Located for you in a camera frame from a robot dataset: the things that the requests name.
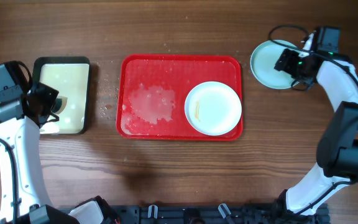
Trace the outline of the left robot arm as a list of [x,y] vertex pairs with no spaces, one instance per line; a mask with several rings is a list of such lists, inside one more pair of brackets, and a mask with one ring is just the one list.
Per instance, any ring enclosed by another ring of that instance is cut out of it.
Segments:
[[0,64],[0,223],[121,223],[96,196],[65,213],[52,207],[39,155],[40,129],[59,121],[58,90],[36,80],[21,61]]

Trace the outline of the white plate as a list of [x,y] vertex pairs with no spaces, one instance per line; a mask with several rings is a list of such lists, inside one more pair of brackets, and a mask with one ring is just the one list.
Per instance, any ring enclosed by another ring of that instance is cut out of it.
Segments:
[[242,103],[239,95],[228,85],[203,82],[187,94],[184,112],[197,132],[220,136],[238,125],[242,117]]

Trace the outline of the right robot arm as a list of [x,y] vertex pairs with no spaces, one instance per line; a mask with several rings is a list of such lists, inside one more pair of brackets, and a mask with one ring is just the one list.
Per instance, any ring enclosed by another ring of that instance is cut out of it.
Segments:
[[334,110],[316,164],[272,206],[272,216],[285,221],[314,215],[337,191],[358,183],[358,77],[350,58],[339,54],[339,36],[337,27],[317,27],[303,48],[286,45],[274,66],[307,88],[321,85]]

